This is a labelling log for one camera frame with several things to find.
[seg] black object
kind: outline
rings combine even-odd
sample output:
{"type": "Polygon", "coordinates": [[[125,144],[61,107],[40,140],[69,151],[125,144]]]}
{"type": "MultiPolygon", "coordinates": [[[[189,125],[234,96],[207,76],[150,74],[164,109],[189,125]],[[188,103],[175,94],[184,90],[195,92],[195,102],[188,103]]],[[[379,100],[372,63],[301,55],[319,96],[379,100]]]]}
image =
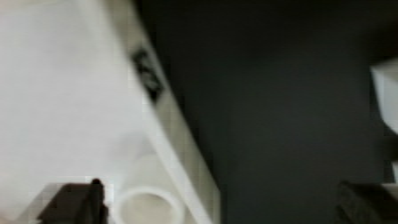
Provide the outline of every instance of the black object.
{"type": "Polygon", "coordinates": [[[140,82],[145,87],[147,95],[150,97],[152,102],[157,100],[157,96],[163,91],[163,86],[159,83],[159,79],[156,77],[156,72],[152,68],[152,62],[148,58],[148,54],[145,49],[140,49],[131,56],[134,68],[138,71],[140,82]]]}
{"type": "Polygon", "coordinates": [[[337,201],[353,224],[398,224],[398,202],[379,184],[339,184],[337,201]]]}
{"type": "Polygon", "coordinates": [[[349,218],[344,214],[344,210],[340,209],[340,207],[335,207],[335,219],[333,219],[333,224],[353,224],[349,221],[349,218]]]}
{"type": "Polygon", "coordinates": [[[40,212],[42,224],[106,224],[108,208],[102,205],[102,184],[65,184],[40,212]]]}

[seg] dark surface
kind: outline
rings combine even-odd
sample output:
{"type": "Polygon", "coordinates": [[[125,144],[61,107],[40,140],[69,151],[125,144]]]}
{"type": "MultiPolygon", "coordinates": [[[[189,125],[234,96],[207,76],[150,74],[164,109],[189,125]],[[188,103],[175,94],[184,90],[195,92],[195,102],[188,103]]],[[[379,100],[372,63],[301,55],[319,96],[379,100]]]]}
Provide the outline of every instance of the dark surface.
{"type": "Polygon", "coordinates": [[[331,223],[339,180],[390,181],[369,64],[398,56],[398,1],[143,0],[140,12],[221,223],[331,223]]]}

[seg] small sign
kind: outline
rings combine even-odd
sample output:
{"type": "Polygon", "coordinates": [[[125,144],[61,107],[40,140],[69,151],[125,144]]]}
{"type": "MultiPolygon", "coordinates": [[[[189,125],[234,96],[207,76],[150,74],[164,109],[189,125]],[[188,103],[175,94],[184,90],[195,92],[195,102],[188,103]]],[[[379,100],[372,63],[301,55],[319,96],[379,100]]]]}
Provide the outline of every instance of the small sign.
{"type": "Polygon", "coordinates": [[[136,53],[132,54],[131,60],[132,60],[132,64],[134,64],[134,68],[138,72],[140,82],[145,87],[147,95],[150,97],[152,102],[156,103],[156,100],[163,91],[163,86],[161,86],[159,79],[156,77],[148,54],[143,49],[140,49],[136,53]]]}

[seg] dark gray wall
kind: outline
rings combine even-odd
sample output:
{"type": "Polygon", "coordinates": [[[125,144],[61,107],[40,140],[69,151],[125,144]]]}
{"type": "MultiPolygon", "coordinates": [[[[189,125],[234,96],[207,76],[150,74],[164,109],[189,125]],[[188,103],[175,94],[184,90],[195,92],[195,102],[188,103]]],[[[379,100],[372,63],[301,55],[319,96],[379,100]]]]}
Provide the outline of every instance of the dark gray wall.
{"type": "Polygon", "coordinates": [[[331,223],[335,184],[390,181],[369,64],[398,56],[398,1],[141,0],[221,190],[225,224],[331,223]]]}

